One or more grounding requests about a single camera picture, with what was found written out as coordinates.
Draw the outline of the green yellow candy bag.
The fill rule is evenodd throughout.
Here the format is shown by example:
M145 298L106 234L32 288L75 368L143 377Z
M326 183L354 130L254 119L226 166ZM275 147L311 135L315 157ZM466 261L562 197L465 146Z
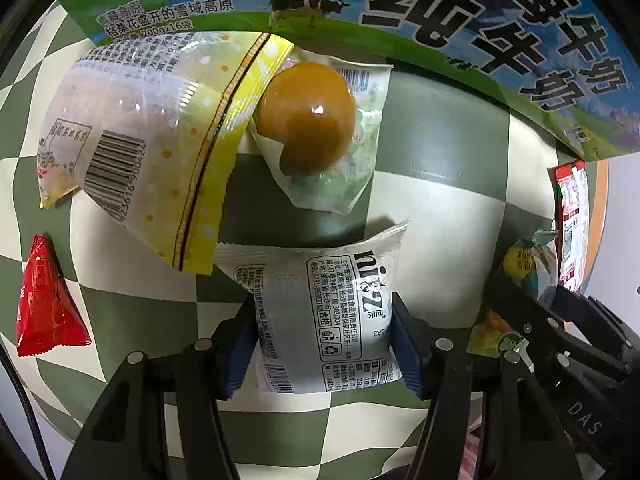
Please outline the green yellow candy bag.
M522 334L486 307L472 327L466 351L474 356L498 358L503 352L520 348L523 341Z

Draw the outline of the red triangular snack packet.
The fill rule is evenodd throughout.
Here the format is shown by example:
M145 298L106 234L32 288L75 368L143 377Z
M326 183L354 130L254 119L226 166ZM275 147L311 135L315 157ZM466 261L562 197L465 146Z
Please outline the red triangular snack packet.
M44 235L32 239L18 298L15 337L19 356L92 343L49 237Z

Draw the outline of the white nutrition label snack packet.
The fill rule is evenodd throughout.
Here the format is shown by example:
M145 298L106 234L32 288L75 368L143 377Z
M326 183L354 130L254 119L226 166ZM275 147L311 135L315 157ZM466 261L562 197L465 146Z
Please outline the white nutrition label snack packet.
M254 297L262 388L337 392L401 378L390 326L407 229L334 248L217 247L218 268Z

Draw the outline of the yellow clear bread packet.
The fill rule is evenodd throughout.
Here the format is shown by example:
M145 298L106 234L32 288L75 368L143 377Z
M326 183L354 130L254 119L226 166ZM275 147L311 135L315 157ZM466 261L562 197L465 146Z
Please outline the yellow clear bread packet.
M41 206L84 191L172 268L209 273L240 141L292 49L268 32L178 32L86 52L43 119Z

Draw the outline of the braised egg clear packet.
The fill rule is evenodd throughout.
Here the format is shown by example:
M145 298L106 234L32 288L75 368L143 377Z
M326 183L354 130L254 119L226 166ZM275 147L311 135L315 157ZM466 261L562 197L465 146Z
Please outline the braised egg clear packet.
M293 206L350 214L373 176L392 66L294 48L248 130Z

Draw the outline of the colourful candy clear bag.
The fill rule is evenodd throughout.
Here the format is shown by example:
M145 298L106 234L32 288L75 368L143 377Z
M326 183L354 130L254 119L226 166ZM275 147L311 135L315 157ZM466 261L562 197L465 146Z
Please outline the colourful candy clear bag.
M502 259L500 273L514 281L527 296L550 308L559 283L555 230L537 230L520 238Z

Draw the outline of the red white long snack packet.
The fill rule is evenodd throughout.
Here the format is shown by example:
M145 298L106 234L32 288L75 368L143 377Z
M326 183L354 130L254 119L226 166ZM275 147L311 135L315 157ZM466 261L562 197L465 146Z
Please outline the red white long snack packet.
M574 160L553 170L559 284L579 292L585 278L590 206L586 163Z

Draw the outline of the green blue milk carton box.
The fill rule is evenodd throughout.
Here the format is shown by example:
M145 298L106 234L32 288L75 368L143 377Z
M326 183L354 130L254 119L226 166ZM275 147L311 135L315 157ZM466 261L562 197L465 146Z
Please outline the green blue milk carton box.
M639 0L61 0L98 44L259 30L425 68L506 104L578 156L639 148Z

